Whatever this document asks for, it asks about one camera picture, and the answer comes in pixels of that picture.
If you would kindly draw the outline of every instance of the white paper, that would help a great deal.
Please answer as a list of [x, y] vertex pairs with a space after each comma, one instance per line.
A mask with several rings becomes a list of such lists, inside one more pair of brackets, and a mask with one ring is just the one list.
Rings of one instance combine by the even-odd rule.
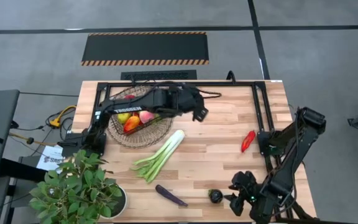
[[59, 163], [64, 162], [65, 158], [62, 156], [63, 148], [60, 146], [45, 146], [44, 152], [38, 161], [37, 168], [43, 170], [55, 170]]

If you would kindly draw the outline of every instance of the hazard stripe tape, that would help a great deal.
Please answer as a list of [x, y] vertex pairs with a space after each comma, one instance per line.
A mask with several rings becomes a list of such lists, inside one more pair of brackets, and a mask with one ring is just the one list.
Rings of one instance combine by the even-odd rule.
[[86, 60], [82, 66], [209, 65], [209, 60]]
[[202, 34], [206, 32], [112, 32], [112, 33], [91, 33], [89, 35], [152, 35], [152, 34]]

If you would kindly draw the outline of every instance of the plant pot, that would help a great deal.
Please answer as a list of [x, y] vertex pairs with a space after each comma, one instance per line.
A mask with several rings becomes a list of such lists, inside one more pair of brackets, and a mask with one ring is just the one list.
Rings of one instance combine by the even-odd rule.
[[128, 204], [128, 197], [127, 197], [127, 194], [125, 192], [124, 189], [122, 189], [122, 187], [120, 185], [118, 185], [118, 187], [120, 188], [121, 190], [121, 193], [122, 193], [122, 197], [120, 197], [117, 201], [118, 201], [118, 204], [114, 207], [114, 211], [111, 212], [111, 217], [104, 217], [102, 215], [100, 215], [100, 217], [102, 218], [105, 218], [105, 219], [113, 219], [113, 218], [116, 218], [118, 217], [124, 210], [125, 208], [127, 207], [127, 204]]

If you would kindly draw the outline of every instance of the yellow cable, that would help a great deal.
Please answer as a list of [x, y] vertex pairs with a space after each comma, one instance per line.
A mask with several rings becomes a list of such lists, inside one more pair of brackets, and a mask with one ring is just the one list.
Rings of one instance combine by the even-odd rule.
[[69, 109], [71, 109], [71, 108], [76, 108], [76, 106], [75, 106], [75, 105], [67, 106], [67, 107], [59, 114], [59, 116], [57, 116], [57, 118], [51, 120], [51, 121], [49, 122], [49, 124], [50, 124], [53, 128], [60, 128], [60, 118], [63, 116], [63, 114], [64, 114], [67, 110], [69, 110]]
[[[10, 136], [13, 136], [13, 137], [17, 137], [17, 138], [23, 139], [23, 140], [26, 140], [26, 141], [29, 140], [29, 138], [26, 138], [26, 137], [24, 137], [24, 136], [21, 136], [20, 134], [9, 133], [9, 135], [10, 135]], [[47, 143], [47, 142], [40, 142], [40, 141], [34, 141], [34, 143], [40, 144], [40, 145], [43, 145], [43, 146], [56, 146], [56, 144]]]

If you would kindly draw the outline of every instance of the table leg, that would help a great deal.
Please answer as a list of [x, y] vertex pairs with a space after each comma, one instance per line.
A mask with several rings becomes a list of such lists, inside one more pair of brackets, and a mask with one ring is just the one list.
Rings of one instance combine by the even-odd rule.
[[1, 159], [0, 163], [0, 176], [41, 182], [44, 181], [46, 172], [45, 170], [10, 161], [9, 159]]

